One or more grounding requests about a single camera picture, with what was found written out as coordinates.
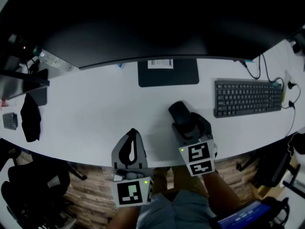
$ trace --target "electronic device with blue screen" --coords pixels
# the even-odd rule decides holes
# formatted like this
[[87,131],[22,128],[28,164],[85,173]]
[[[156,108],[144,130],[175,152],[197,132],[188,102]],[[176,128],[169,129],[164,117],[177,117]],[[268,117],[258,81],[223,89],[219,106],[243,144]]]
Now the electronic device with blue screen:
[[[252,229],[252,228],[284,228],[289,216],[288,199],[277,201],[267,197],[263,201],[255,200],[243,206],[237,212],[223,217],[211,219],[213,229]],[[275,217],[284,209],[286,218],[279,224]]]

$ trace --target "white paper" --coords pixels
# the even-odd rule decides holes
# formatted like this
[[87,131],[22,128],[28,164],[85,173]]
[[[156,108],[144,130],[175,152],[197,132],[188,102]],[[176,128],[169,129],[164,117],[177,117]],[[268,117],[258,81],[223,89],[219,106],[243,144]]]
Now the white paper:
[[148,69],[173,69],[172,59],[149,60]]

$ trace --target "white table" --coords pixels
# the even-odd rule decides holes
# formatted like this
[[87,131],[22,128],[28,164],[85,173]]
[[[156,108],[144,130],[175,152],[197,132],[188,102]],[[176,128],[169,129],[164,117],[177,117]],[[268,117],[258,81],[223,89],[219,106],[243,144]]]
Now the white table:
[[[288,42],[281,42],[265,53],[271,79],[284,78],[285,70],[292,75],[305,93],[304,60],[295,56]],[[262,76],[266,80],[263,59]],[[20,109],[24,96],[15,107],[2,108],[2,113],[18,113],[16,131],[0,125],[0,136],[16,145],[54,158],[73,162],[111,166],[111,152],[120,138],[131,128],[142,135],[149,167],[167,167],[183,163],[178,143],[172,131],[172,117],[168,108],[183,100],[190,111],[202,115],[212,125],[214,141],[218,145],[218,159],[239,155],[277,141],[287,134],[294,111],[235,116],[216,119],[214,108],[214,80],[217,78],[250,79],[246,69],[229,60],[199,59],[200,82],[140,88],[137,63],[123,69],[104,66],[50,79],[48,104],[40,107],[40,141],[27,143],[21,127]],[[258,59],[248,63],[257,75]],[[286,95],[294,100],[295,87]],[[295,104],[296,117],[292,132],[305,126],[304,94]]]

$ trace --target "black cloth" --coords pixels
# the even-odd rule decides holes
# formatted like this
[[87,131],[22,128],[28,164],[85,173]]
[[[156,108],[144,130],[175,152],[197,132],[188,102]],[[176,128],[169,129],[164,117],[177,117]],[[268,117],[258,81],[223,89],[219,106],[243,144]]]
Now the black cloth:
[[22,117],[21,125],[27,142],[39,140],[41,116],[37,104],[29,94],[25,96],[20,114]]

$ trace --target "plastic bottle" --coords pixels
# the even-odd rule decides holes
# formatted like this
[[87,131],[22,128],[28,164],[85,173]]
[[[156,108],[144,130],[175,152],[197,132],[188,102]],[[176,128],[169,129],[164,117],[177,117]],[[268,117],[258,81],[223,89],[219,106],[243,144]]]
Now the plastic bottle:
[[38,58],[41,62],[64,71],[71,71],[75,67],[72,64],[60,59],[59,57],[56,57],[55,55],[43,49],[39,53]]

